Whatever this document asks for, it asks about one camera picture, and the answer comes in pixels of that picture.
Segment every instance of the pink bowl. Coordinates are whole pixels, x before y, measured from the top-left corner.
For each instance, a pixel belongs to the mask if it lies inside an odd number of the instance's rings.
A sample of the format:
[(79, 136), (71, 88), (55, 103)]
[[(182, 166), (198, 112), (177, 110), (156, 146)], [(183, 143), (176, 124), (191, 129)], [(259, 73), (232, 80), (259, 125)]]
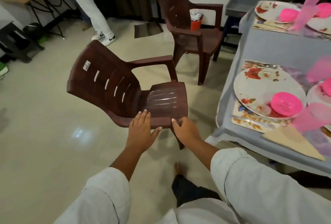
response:
[(271, 108), (284, 116), (293, 116), (302, 111), (300, 99), (288, 92), (278, 92), (271, 99)]
[(320, 86), (328, 96), (331, 96), (331, 77), (325, 79), (324, 82), (320, 84)]
[(279, 14), (279, 19), (282, 22), (292, 22), (296, 20), (298, 15), (299, 11), (291, 8), (284, 8)]
[(317, 5), (318, 13), (316, 14), (318, 17), (327, 18), (331, 16), (331, 3), (324, 2)]

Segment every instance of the doormat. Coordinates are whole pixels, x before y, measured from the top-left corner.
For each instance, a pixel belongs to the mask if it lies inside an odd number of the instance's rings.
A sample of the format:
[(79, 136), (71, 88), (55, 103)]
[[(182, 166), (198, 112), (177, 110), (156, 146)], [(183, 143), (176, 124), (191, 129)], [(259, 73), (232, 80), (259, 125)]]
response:
[(163, 32), (163, 29), (162, 29), (161, 25), (154, 21), (134, 26), (134, 37), (135, 38), (157, 35), (162, 32)]

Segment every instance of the white pants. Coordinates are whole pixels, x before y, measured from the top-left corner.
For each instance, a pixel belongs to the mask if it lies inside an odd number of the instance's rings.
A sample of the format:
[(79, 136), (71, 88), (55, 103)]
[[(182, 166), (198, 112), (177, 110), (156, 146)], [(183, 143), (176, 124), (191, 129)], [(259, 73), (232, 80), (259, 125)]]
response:
[(114, 33), (107, 24), (107, 21), (93, 0), (76, 0), (79, 6), (90, 17), (93, 28), (97, 34), (104, 34), (112, 38)]

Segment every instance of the white shirt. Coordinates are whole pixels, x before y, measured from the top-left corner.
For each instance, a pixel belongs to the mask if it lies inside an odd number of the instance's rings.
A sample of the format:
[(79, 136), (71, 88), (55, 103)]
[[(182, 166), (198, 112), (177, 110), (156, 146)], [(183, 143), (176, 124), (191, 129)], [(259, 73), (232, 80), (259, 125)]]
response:
[[(241, 148), (219, 150), (210, 172), (225, 202), (188, 202), (170, 209), (158, 224), (331, 223), (330, 201), (258, 163)], [(110, 167), (89, 178), (55, 224), (125, 224), (129, 210), (129, 182)]]

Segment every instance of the hand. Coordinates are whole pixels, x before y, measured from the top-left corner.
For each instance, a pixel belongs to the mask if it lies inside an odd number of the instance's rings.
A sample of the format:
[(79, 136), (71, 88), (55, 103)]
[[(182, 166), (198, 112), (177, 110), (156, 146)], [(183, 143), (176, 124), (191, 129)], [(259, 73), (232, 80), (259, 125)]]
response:
[(193, 139), (201, 140), (201, 136), (197, 129), (197, 126), (187, 117), (182, 117), (179, 120), (182, 123), (181, 126), (177, 123), (175, 119), (172, 119), (171, 121), (172, 121), (172, 127), (175, 131), (177, 138), (184, 145), (186, 145), (185, 143)]
[(151, 147), (161, 130), (162, 127), (158, 127), (151, 134), (151, 113), (147, 110), (139, 112), (130, 123), (126, 148), (133, 147), (143, 153)]

